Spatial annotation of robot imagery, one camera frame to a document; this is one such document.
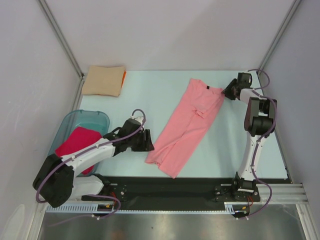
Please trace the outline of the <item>pink t shirt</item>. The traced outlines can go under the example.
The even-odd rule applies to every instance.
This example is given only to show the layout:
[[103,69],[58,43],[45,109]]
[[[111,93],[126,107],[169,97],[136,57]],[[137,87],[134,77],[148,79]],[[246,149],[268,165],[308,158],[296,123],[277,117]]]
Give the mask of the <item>pink t shirt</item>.
[[223,90],[190,79],[166,126],[145,159],[176,178],[214,123],[223,103]]

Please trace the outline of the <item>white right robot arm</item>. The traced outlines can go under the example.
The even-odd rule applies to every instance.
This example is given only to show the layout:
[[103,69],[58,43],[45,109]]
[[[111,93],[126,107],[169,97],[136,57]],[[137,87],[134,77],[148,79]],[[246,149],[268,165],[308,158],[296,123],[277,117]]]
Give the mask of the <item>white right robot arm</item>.
[[257,169],[266,139],[275,131],[277,100],[259,94],[252,88],[252,75],[240,72],[222,91],[229,100],[239,100],[247,105],[244,130],[247,133],[242,163],[232,180],[230,194],[242,201],[256,191]]

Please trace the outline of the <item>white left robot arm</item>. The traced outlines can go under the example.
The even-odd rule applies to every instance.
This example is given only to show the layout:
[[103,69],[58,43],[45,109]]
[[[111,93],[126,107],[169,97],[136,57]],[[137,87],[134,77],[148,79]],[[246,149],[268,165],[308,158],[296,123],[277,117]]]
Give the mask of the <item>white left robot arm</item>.
[[78,151],[59,157],[53,153],[46,157],[35,180],[38,203],[49,203],[56,208],[72,195],[75,178],[96,163],[126,151],[150,152],[154,150],[149,129],[134,118],[125,121],[122,127],[105,134],[99,140]]

